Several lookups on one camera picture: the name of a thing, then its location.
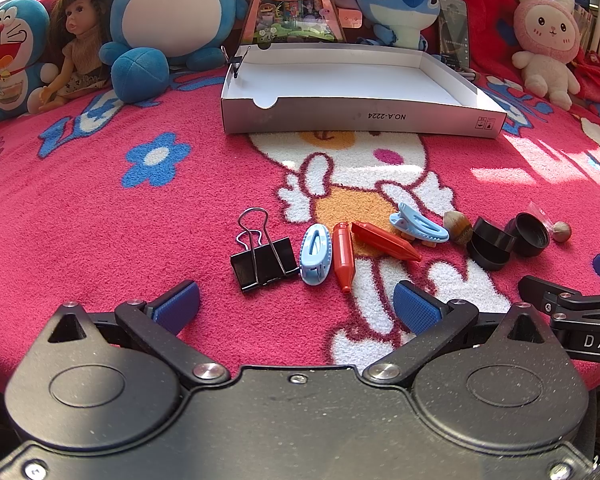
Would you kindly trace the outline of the small black binder clip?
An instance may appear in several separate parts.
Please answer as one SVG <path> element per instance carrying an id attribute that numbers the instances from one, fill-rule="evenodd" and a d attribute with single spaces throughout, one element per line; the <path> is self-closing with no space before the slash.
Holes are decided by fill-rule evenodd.
<path id="1" fill-rule="evenodd" d="M 221 47 L 221 52 L 224 55 L 225 58 L 225 64 L 228 67 L 228 72 L 234 77 L 237 78 L 238 77 L 238 72 L 240 69 L 240 66 L 242 66 L 242 63 L 245 61 L 245 58 L 247 56 L 247 54 L 249 53 L 250 47 L 247 47 L 247 49 L 245 50 L 245 52 L 243 54 L 233 54 L 233 55 L 229 55 L 228 51 L 226 50 L 226 47 L 222 46 Z"/>

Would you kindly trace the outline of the light blue oval hair clip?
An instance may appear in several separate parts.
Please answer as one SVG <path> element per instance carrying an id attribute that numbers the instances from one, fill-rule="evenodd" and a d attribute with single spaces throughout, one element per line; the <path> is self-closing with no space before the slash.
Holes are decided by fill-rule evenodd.
<path id="1" fill-rule="evenodd" d="M 310 286 L 321 285 L 332 265 L 332 238 L 321 223 L 309 226 L 303 235 L 300 254 L 300 276 Z"/>

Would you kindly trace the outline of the pink triangular diorama house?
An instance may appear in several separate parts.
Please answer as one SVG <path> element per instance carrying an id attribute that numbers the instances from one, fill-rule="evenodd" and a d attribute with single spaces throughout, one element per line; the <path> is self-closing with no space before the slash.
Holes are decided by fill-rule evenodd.
<path id="1" fill-rule="evenodd" d="M 334 0 L 250 0 L 240 43 L 266 48 L 276 42 L 343 42 L 344 31 L 361 27 L 362 13 Z"/>

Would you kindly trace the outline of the white cardboard box tray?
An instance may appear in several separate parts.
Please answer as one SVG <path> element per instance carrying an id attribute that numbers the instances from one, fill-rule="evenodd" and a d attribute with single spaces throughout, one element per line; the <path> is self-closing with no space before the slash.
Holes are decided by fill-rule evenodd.
<path id="1" fill-rule="evenodd" d="M 505 110 L 426 52 L 367 44 L 242 46 L 221 92 L 228 134 L 369 131 L 495 138 Z"/>

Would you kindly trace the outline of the red cartoon blanket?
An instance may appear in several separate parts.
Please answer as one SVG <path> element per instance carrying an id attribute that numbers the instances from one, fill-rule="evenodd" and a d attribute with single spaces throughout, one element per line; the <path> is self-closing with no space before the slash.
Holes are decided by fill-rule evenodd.
<path id="1" fill-rule="evenodd" d="M 464 0 L 472 67 L 506 110 L 494 139 L 366 131 L 229 136 L 223 73 L 174 77 L 124 105 L 98 92 L 0 125 L 0 388 L 64 301 L 109 311 L 184 280 L 201 309 L 183 338 L 242 364 L 365 366 L 407 341 L 394 285 L 503 312 L 527 274 L 600 294 L 600 103 L 562 110 L 524 91 L 510 58 L 516 0 Z M 237 217 L 268 211 L 272 237 L 299 245 L 321 222 L 384 226 L 405 202 L 504 224 L 530 204 L 570 224 L 565 244 L 489 273 L 451 244 L 404 263 L 355 252 L 350 292 L 298 278 L 243 294 L 230 256 Z"/>

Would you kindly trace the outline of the blue round mouse plush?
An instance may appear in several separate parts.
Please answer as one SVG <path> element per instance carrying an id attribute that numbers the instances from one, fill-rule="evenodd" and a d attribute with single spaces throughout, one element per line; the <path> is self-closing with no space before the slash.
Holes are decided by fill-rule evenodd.
<path id="1" fill-rule="evenodd" d="M 110 40 L 99 50 L 112 88 L 126 104 L 166 91 L 171 70 L 213 70 L 247 0 L 112 0 Z"/>

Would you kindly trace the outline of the pink bunny plush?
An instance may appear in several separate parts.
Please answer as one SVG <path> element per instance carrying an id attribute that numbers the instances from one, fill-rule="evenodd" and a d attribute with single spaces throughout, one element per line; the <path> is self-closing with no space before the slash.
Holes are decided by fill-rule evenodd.
<path id="1" fill-rule="evenodd" d="M 569 69 L 580 50 L 574 0 L 519 0 L 514 32 L 521 50 L 512 56 L 524 88 L 538 98 L 570 110 L 580 84 Z"/>

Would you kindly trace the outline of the large black binder clip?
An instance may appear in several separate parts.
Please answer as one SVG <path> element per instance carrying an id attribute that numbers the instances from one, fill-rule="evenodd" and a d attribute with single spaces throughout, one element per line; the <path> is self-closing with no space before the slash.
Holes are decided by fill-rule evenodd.
<path id="1" fill-rule="evenodd" d="M 263 214 L 260 228 L 253 229 L 245 225 L 248 214 Z M 230 256 L 230 266 L 242 292 L 251 292 L 299 274 L 300 268 L 290 239 L 283 237 L 272 240 L 268 234 L 268 212 L 264 208 L 245 209 L 237 223 L 240 232 L 235 240 L 244 250 Z"/>

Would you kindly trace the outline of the red plastic clip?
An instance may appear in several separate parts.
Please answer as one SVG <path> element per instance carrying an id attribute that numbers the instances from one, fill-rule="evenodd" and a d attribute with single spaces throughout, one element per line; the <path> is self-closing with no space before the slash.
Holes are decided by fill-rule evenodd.
<path id="1" fill-rule="evenodd" d="M 370 222 L 353 221 L 351 230 L 359 242 L 393 258 L 416 262 L 422 260 L 420 253 L 407 240 Z"/>
<path id="2" fill-rule="evenodd" d="M 332 231 L 334 244 L 334 272 L 340 289 L 346 294 L 351 291 L 355 274 L 355 258 L 348 222 L 339 222 Z"/>

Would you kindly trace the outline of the brown acorn nut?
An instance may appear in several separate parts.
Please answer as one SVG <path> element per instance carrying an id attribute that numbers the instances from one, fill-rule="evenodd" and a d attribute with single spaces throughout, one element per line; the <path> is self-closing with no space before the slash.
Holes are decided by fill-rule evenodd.
<path id="1" fill-rule="evenodd" d="M 450 241 L 465 247 L 472 237 L 469 219 L 457 210 L 449 210 L 443 216 L 443 226 L 449 232 Z"/>

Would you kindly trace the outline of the clear plastic half sphere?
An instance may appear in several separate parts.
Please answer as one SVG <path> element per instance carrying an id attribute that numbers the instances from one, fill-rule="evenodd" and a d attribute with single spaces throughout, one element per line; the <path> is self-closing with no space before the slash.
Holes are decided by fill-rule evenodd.
<path id="1" fill-rule="evenodd" d="M 544 228 L 547 230 L 547 233 L 552 235 L 554 232 L 554 221 L 550 218 L 550 216 L 537 205 L 533 200 L 530 200 L 527 206 L 527 210 L 529 214 L 535 216 L 542 223 Z"/>

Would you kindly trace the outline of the blue Stitch plush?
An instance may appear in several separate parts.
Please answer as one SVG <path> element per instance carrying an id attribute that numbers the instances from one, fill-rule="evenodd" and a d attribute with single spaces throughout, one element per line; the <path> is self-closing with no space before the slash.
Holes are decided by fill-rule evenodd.
<path id="1" fill-rule="evenodd" d="M 440 0 L 332 0 L 339 9 L 359 10 L 373 27 L 374 39 L 359 44 L 426 51 L 422 31 L 437 21 Z"/>

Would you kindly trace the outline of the black round cap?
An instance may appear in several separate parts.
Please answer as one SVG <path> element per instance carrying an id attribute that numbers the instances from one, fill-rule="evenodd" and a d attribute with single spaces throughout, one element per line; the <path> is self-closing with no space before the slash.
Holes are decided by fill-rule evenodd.
<path id="1" fill-rule="evenodd" d="M 505 232 L 516 238 L 514 252 L 521 257 L 536 257 L 550 244 L 544 224 L 528 212 L 520 212 L 510 219 Z"/>
<path id="2" fill-rule="evenodd" d="M 479 217 L 466 244 L 469 257 L 484 270 L 498 271 L 509 262 L 517 237 Z"/>

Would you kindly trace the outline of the light blue duckbill hair clip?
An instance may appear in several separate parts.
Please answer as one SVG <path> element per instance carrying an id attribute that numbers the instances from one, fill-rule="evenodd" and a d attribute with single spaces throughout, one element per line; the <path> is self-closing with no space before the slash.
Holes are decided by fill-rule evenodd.
<path id="1" fill-rule="evenodd" d="M 436 247 L 450 240 L 447 229 L 427 219 L 406 203 L 400 203 L 398 210 L 389 214 L 389 222 L 407 240 L 419 240 L 429 247 Z"/>

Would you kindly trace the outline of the Doraemon plush toy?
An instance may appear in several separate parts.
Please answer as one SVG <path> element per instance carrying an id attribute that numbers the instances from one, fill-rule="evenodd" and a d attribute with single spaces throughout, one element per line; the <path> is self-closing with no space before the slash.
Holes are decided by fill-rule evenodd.
<path id="1" fill-rule="evenodd" d="M 0 122 L 42 105 L 41 92 L 59 74 L 43 63 L 50 16 L 36 0 L 10 0 L 0 6 Z"/>

